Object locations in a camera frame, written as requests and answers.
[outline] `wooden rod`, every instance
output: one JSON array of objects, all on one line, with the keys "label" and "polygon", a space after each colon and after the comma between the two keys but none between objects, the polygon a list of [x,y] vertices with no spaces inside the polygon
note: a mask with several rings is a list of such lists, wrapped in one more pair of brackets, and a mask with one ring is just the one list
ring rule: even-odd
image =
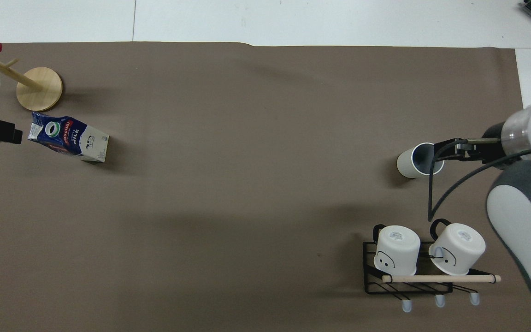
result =
[{"label": "wooden rod", "polygon": [[11,67],[14,63],[17,63],[18,61],[19,61],[19,59],[13,59],[13,60],[9,61],[8,63],[6,63],[6,68]]},{"label": "wooden rod", "polygon": [[501,282],[500,275],[383,275],[382,282]]},{"label": "wooden rod", "polygon": [[0,62],[0,73],[6,75],[6,76],[9,76],[10,78],[12,78],[13,80],[15,80],[16,82],[20,82],[21,84],[25,85],[25,86],[28,86],[36,91],[40,91],[42,90],[42,85],[34,82],[33,80],[31,80],[30,78],[27,78],[25,77],[24,75],[20,74],[19,72],[11,69],[11,68],[8,68],[6,67],[6,64]]}]

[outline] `milk carton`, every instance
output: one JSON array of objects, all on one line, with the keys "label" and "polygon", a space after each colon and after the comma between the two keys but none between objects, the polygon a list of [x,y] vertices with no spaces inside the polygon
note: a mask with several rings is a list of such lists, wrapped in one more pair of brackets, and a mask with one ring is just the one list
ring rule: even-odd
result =
[{"label": "milk carton", "polygon": [[28,139],[57,153],[73,155],[86,161],[104,162],[109,135],[70,116],[53,118],[32,112]]}]

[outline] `mug rack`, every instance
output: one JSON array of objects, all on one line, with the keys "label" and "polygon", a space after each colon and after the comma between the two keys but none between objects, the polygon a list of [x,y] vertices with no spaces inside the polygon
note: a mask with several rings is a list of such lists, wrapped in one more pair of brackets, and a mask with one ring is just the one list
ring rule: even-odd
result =
[{"label": "mug rack", "polygon": [[21,74],[10,68],[18,61],[18,59],[13,59],[8,63],[0,62],[0,73],[18,83],[15,93],[19,103],[24,108],[36,112],[46,111],[53,107],[63,94],[63,80],[59,74],[46,67],[33,68]]},{"label": "mug rack", "polygon": [[442,308],[445,306],[445,294],[456,290],[468,293],[470,303],[479,305],[480,297],[477,290],[455,283],[488,282],[495,284],[501,281],[499,275],[477,269],[470,269],[468,274],[463,276],[444,275],[434,266],[429,255],[422,254],[428,252],[429,246],[433,243],[431,241],[421,242],[417,261],[418,271],[430,274],[393,276],[375,268],[373,259],[376,254],[376,244],[363,242],[364,292],[370,295],[392,295],[401,301],[403,311],[409,313],[413,309],[413,302],[408,295],[432,295],[435,298],[436,306]]}]

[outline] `mug label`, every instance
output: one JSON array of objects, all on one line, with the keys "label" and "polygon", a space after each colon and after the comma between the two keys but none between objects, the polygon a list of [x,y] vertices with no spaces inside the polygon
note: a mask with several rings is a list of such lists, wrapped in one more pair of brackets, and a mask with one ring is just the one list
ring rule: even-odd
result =
[{"label": "mug label", "polygon": [[392,231],[388,236],[395,241],[403,241],[403,234],[398,231]]},{"label": "mug label", "polygon": [[458,236],[466,242],[472,241],[472,236],[467,231],[458,231]]}]

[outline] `black mug handle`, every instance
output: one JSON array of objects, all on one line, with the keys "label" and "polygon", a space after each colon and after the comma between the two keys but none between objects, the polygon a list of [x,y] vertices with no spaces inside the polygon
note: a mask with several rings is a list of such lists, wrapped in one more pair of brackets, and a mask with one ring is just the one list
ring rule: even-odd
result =
[{"label": "black mug handle", "polygon": [[380,233],[380,230],[383,229],[384,227],[386,227],[386,226],[382,225],[382,224],[378,224],[372,230],[372,238],[373,238],[375,244],[378,244],[378,233]]},{"label": "black mug handle", "polygon": [[434,220],[434,222],[431,223],[431,226],[430,226],[430,235],[431,235],[431,238],[435,240],[438,239],[438,235],[436,234],[436,227],[438,227],[438,224],[444,224],[444,225],[450,225],[451,222],[449,222],[448,220],[445,220],[443,218],[441,219],[436,219]]}]

